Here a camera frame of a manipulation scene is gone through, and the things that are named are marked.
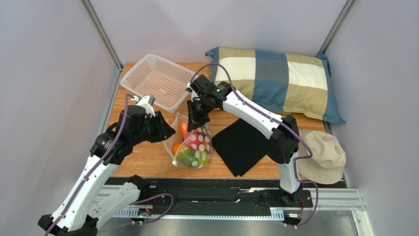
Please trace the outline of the orange fake orange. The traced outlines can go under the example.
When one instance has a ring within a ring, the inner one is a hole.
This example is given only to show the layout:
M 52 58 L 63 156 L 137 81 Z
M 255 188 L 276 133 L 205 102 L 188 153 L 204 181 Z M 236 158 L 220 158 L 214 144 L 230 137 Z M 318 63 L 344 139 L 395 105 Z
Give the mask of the orange fake orange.
M 182 122 L 182 123 L 179 125 L 179 131 L 180 131 L 180 133 L 181 133 L 182 135 L 187 135 L 187 134 L 189 134 L 189 132 L 187 131 L 187 126 L 188 126 L 188 124 L 187 124 L 186 122 Z

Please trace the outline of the red fake apple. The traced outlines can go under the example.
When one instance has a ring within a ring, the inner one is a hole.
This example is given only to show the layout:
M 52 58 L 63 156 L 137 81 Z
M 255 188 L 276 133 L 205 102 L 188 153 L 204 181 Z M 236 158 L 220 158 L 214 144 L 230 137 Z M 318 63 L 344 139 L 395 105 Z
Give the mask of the red fake apple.
M 192 150 L 211 151 L 211 132 L 206 128 L 198 128 L 183 136 L 183 141 Z

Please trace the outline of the clear zip top bag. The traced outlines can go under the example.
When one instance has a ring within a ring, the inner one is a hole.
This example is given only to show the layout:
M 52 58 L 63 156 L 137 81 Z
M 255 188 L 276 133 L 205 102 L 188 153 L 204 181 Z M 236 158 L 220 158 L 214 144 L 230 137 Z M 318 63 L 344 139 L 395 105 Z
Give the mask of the clear zip top bag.
M 188 117 L 177 113 L 171 127 L 175 134 L 164 141 L 164 147 L 175 167 L 203 168 L 211 158 L 211 131 L 207 125 L 187 131 Z

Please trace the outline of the green orange fake mango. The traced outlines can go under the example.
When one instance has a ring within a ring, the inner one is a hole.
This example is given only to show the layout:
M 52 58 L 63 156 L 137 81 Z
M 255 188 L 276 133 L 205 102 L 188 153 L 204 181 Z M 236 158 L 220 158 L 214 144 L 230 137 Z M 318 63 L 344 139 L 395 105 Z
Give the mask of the green orange fake mango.
M 195 153 L 188 146 L 179 147 L 177 160 L 186 167 L 196 167 L 198 165 Z

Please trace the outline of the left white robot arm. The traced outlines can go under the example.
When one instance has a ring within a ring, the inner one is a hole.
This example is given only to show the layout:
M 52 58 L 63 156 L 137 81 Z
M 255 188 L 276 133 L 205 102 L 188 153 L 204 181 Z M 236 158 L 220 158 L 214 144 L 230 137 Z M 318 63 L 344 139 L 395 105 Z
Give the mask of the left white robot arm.
M 43 215 L 38 225 L 54 236 L 95 236 L 100 228 L 125 206 L 142 198 L 150 184 L 134 175 L 115 193 L 95 203 L 110 175 L 142 142 L 157 143 L 175 134 L 159 111 L 148 105 L 127 105 L 99 135 L 82 174 L 63 203 L 52 214 Z

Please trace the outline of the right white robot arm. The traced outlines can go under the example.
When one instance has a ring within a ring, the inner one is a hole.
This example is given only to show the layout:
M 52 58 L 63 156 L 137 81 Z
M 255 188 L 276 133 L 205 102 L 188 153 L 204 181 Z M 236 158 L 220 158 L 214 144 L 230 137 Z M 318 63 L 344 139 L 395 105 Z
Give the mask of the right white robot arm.
M 210 121 L 209 113 L 220 109 L 231 113 L 254 127 L 268 141 L 268 157 L 277 163 L 280 189 L 289 202 L 296 202 L 302 193 L 297 156 L 304 141 L 299 135 L 297 121 L 292 115 L 282 117 L 269 112 L 242 95 L 231 82 L 215 85 L 200 75 L 186 86 L 196 95 L 187 102 L 188 126 L 191 131 Z

